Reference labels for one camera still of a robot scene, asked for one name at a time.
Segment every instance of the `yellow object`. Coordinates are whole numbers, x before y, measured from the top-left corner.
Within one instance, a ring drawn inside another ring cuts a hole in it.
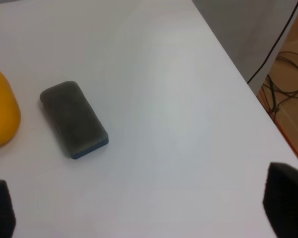
[[[21,120],[20,109],[9,82],[0,72],[0,146],[16,134]]]

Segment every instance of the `white table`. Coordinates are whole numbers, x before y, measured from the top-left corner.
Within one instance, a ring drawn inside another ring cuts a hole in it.
[[[1,4],[0,70],[22,113],[0,148],[14,238],[275,237],[267,168],[298,160],[190,0]],[[39,103],[65,80],[110,140],[77,161]]]

